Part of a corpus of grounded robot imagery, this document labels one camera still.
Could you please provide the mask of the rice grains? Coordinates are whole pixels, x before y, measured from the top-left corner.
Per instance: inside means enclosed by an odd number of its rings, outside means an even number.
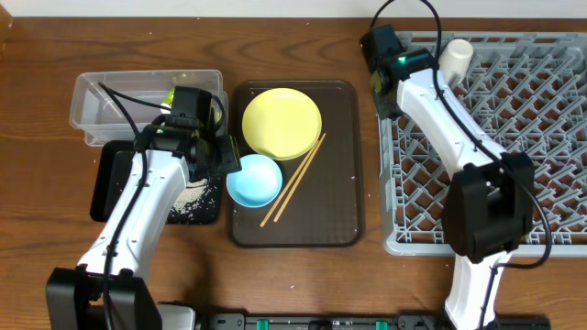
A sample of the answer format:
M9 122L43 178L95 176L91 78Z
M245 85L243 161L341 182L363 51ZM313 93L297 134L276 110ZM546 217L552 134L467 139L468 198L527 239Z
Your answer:
M212 210L212 183L208 179L189 182L174 202L170 219L196 221Z

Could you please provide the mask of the blue bowl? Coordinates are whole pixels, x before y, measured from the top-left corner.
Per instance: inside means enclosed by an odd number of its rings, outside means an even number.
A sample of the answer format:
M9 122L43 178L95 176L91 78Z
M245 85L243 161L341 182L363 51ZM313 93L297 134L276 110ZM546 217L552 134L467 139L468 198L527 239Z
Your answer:
M237 204L258 208L269 204L282 189L282 171L276 161L261 154L240 159L242 169L227 176L227 192Z

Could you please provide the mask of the white cup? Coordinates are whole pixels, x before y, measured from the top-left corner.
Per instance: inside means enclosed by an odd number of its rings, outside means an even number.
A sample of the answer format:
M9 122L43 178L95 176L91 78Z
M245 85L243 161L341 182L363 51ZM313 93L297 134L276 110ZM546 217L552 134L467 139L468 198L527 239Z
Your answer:
M462 38L455 38L447 45L439 59L439 70L446 83L460 83L465 78L473 52L470 42Z

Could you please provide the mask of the green snack wrapper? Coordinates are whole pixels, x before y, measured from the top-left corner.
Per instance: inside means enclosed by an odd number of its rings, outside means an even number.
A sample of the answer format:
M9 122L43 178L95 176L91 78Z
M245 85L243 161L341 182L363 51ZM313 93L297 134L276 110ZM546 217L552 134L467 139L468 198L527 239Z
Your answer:
M162 105L171 108L173 103L175 89L171 89L163 98Z

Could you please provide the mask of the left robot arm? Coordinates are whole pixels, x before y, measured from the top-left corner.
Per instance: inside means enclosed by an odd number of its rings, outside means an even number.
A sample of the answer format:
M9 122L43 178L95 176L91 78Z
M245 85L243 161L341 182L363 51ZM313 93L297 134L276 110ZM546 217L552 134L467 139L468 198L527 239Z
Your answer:
M73 269L46 286L54 329L194 329L196 310L154 302L147 287L156 246L188 182L240 171L234 137L195 127L147 125L135 140L127 183L105 227Z

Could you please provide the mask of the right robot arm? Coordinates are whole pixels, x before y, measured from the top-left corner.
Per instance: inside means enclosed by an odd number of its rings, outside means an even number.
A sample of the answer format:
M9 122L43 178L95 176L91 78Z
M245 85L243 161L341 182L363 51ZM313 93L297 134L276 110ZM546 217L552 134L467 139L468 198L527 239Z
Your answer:
M447 87L437 60L426 49L401 46L364 50L380 121L408 116L421 129L449 176L441 212L444 238L455 253L444 313L455 329L496 329L499 281L512 254L543 212L533 193L535 169L524 152L508 153L487 136Z

